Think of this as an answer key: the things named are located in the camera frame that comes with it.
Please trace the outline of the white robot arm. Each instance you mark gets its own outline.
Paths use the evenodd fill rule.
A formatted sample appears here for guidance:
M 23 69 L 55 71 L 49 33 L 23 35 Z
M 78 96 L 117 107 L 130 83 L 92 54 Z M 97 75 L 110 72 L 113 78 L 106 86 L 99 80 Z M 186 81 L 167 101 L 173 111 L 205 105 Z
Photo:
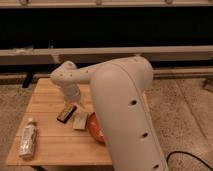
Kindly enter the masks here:
M 141 56 L 80 69 L 66 61 L 51 73 L 51 81 L 69 98 L 73 85 L 90 85 L 92 104 L 115 171 L 169 171 L 143 99 L 152 80 L 152 66 Z

